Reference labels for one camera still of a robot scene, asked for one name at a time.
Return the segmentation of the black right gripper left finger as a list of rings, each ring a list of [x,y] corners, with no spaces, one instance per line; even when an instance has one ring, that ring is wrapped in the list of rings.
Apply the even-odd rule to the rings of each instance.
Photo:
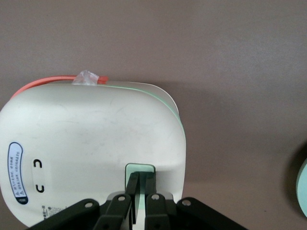
[[[124,192],[113,195],[103,206],[106,208],[94,228],[96,230],[131,230],[137,220],[140,203],[140,173],[130,174]]]

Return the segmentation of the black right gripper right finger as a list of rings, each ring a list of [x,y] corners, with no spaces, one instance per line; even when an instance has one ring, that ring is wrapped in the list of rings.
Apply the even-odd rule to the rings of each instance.
[[[170,230],[165,197],[157,193],[154,172],[146,173],[145,180],[145,230]]]

